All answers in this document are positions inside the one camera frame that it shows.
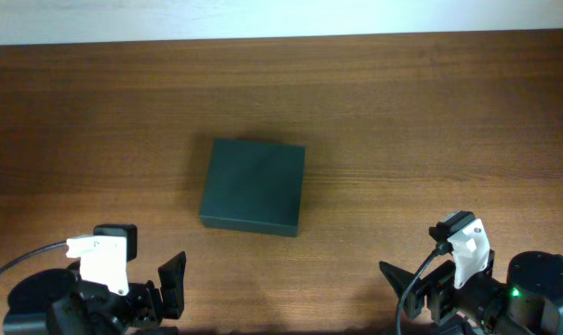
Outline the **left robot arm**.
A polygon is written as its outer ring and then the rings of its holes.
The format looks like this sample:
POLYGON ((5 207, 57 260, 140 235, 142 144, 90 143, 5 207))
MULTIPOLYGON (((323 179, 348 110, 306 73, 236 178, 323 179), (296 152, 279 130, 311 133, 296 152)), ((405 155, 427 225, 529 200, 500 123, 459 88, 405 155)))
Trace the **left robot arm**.
POLYGON ((6 334, 124 334, 181 317, 183 251, 158 268, 158 288, 151 280, 128 281, 127 264, 138 254, 134 224, 101 224, 57 245, 74 262, 31 275, 9 292, 6 334))

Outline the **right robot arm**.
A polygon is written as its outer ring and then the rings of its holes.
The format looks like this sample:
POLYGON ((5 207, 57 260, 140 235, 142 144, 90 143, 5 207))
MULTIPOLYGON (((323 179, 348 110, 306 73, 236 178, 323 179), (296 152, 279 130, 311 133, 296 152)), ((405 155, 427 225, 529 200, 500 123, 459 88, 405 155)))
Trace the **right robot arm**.
POLYGON ((455 211, 429 230, 436 246, 413 273, 382 261, 397 298, 395 333, 402 319, 428 309, 424 334, 563 335, 563 256, 542 251, 515 255, 507 277, 493 277, 495 253, 480 220, 455 211))

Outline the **black cardboard box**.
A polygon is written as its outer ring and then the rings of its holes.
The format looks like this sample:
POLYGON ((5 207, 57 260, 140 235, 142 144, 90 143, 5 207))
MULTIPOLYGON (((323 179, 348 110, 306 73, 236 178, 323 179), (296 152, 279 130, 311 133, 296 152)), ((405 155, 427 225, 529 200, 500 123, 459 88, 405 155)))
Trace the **black cardboard box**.
POLYGON ((295 237, 304 168, 303 146, 216 139, 199 219, 208 228, 295 237))

